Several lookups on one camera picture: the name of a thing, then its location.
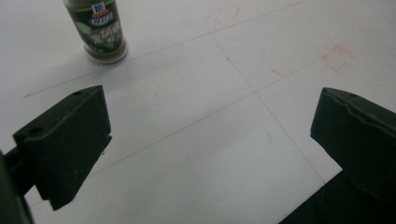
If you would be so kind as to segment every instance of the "seasoning container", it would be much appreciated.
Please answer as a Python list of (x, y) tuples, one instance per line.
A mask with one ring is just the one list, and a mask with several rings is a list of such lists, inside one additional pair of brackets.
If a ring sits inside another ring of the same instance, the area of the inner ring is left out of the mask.
[(64, 4), (91, 60), (109, 64), (126, 56), (128, 46), (115, 0), (64, 0)]

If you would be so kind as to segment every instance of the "black object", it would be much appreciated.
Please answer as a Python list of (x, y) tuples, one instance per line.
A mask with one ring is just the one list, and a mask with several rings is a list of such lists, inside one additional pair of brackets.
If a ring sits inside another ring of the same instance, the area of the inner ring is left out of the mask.
[(70, 203), (109, 144), (110, 131), (102, 86), (70, 94), (14, 133), (17, 147), (1, 158), (0, 182), (7, 185), (0, 188), (0, 204), (11, 203), (10, 186), (22, 198), (33, 185), (54, 210)]
[(343, 171), (281, 224), (396, 223), (396, 114), (324, 88), (311, 137)]

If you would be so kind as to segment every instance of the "bottle label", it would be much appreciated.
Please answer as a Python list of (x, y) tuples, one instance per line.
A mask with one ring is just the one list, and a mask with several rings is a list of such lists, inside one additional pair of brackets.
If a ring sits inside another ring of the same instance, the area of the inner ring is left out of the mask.
[(79, 35), (98, 53), (111, 53), (122, 44), (123, 36), (115, 0), (84, 8), (68, 8)]

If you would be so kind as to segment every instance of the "table surface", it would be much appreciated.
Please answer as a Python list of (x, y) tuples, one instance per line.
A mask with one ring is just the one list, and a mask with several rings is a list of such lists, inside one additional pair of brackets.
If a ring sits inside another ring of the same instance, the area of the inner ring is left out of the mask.
[(118, 0), (129, 44), (92, 63), (61, 0), (0, 13), (0, 143), (103, 85), (113, 140), (76, 199), (36, 223), (277, 223), (340, 167), (309, 137), (323, 87), (396, 111), (391, 0)]

